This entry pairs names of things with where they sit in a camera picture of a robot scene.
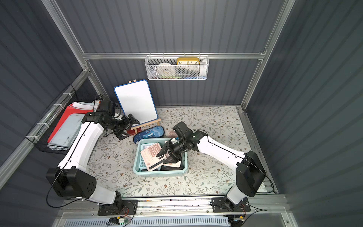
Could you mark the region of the small pink calculator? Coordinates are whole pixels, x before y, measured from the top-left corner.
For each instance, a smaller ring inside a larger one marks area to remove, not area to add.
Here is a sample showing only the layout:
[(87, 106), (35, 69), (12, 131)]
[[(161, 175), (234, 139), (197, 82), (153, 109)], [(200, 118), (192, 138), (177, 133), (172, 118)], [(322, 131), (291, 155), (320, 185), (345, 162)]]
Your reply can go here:
[(166, 136), (167, 136), (167, 138), (177, 138), (178, 137), (178, 135), (176, 134), (175, 131), (168, 131)]

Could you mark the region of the pink calculator back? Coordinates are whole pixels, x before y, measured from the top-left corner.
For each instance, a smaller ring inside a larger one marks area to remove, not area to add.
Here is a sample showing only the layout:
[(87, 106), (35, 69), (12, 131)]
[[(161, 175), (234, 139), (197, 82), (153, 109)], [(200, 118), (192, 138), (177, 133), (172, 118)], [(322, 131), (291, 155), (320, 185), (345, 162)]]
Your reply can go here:
[(143, 144), (141, 148), (142, 150), (140, 154), (149, 172), (154, 171), (163, 165), (164, 160), (166, 160), (166, 155), (161, 155), (158, 157), (158, 154), (162, 149), (160, 143), (157, 142), (153, 144)]

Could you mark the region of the mint green storage box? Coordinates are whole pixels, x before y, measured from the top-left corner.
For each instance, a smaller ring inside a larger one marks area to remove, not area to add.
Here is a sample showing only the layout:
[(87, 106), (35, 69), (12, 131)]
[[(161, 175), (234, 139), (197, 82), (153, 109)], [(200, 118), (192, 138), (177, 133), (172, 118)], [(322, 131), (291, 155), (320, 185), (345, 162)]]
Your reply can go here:
[(138, 147), (136, 150), (136, 156), (135, 156), (135, 161), (134, 161), (134, 165), (133, 165), (133, 172), (138, 175), (138, 176), (142, 176), (142, 177), (174, 177), (174, 176), (181, 176), (183, 174), (185, 174), (188, 170), (188, 160), (187, 160), (187, 153), (184, 153), (182, 155), (182, 162), (181, 162), (181, 166), (184, 167), (184, 170), (179, 170), (179, 171), (162, 171), (161, 167), (156, 171), (140, 171), (139, 169), (139, 163), (140, 163), (140, 152), (141, 152), (141, 147), (143, 144), (147, 144), (147, 143), (160, 143), (161, 146), (164, 145), (164, 143), (166, 141), (170, 140), (170, 138), (154, 138), (154, 139), (142, 139), (139, 143), (138, 143)]

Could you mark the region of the black calculator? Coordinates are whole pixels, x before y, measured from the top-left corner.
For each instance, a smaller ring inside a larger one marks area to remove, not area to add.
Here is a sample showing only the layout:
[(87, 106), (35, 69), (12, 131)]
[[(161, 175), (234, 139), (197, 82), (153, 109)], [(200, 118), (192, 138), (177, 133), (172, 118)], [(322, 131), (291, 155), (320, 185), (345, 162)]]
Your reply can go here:
[(162, 171), (179, 171), (184, 170), (184, 167), (171, 167), (171, 166), (161, 166)]

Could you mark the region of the teal calculator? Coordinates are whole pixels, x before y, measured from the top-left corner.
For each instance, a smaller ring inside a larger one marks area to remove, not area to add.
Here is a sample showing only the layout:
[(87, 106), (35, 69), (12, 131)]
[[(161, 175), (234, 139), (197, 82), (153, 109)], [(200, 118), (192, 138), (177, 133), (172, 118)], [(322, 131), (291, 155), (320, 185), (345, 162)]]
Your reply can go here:
[(140, 163), (139, 163), (139, 169), (140, 171), (147, 171), (147, 165), (145, 164), (144, 162), (144, 159), (143, 159), (143, 156), (142, 156), (142, 151), (143, 150), (147, 150), (148, 151), (148, 148), (151, 147), (153, 144), (152, 143), (147, 143), (147, 144), (143, 144), (142, 147), (141, 147), (141, 155), (140, 155)]

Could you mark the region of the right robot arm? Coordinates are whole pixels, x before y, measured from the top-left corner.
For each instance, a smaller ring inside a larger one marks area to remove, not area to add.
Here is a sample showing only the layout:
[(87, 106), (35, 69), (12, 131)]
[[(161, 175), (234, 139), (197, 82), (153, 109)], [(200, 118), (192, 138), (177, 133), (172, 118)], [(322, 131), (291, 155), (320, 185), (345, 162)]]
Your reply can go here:
[(265, 170), (253, 151), (247, 153), (229, 148), (208, 136), (206, 131), (196, 130), (174, 141), (168, 140), (161, 147), (156, 157), (165, 156), (165, 164), (177, 163), (182, 154), (194, 150), (213, 157), (233, 170), (235, 183), (228, 190), (221, 205), (212, 202), (211, 205), (220, 209), (234, 211), (241, 207), (240, 203), (246, 197), (254, 197), (267, 177)]

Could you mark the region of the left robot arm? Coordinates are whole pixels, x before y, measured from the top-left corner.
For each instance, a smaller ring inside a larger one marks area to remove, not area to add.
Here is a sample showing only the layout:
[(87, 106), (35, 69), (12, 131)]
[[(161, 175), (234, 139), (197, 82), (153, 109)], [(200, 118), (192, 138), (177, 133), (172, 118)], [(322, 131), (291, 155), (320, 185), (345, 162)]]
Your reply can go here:
[(104, 130), (111, 130), (123, 140), (129, 136), (127, 131), (134, 124), (139, 124), (139, 121), (132, 114), (117, 119), (108, 112), (86, 113), (70, 150), (56, 168), (50, 168), (46, 173), (51, 189), (59, 197), (70, 198), (73, 202), (87, 200), (97, 203), (99, 216), (135, 214), (134, 202), (123, 201), (119, 192), (99, 185), (96, 178), (87, 173), (89, 159)]

